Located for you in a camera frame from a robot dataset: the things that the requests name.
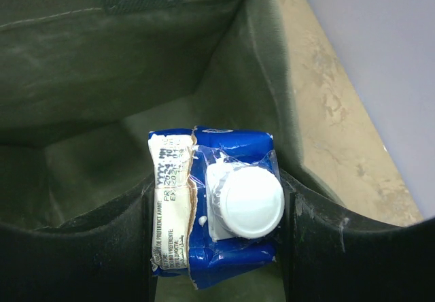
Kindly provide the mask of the green canvas bag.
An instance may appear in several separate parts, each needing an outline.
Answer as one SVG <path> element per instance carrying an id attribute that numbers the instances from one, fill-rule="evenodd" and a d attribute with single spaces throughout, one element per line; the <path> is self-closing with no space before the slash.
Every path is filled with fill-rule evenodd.
<path id="1" fill-rule="evenodd" d="M 340 199 L 303 164 L 279 0 L 1 0 L 1 225 L 60 227 L 148 176 L 152 130 L 273 135 L 281 171 Z M 271 265 L 153 301 L 285 301 Z"/>

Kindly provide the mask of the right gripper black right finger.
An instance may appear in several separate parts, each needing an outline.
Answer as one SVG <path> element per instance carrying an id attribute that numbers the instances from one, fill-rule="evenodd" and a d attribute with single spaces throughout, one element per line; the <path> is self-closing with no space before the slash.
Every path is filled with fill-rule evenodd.
<path id="1" fill-rule="evenodd" d="M 433 301 L 434 221 L 357 214 L 281 172 L 279 261 L 288 301 Z"/>

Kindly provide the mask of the blue yellow juice carton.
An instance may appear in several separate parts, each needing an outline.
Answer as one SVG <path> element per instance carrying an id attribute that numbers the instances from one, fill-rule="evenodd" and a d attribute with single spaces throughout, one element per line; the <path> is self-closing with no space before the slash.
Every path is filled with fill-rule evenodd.
<path id="1" fill-rule="evenodd" d="M 232 129 L 152 131 L 154 275 L 195 288 L 272 263 L 285 199 L 273 136 Z"/>

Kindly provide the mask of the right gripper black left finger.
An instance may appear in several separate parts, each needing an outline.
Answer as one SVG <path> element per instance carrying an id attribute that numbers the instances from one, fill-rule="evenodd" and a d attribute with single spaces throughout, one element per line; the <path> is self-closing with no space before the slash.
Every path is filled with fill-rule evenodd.
<path id="1" fill-rule="evenodd" d="M 56 228 L 1 225 L 2 301 L 153 301 L 154 178 Z"/>

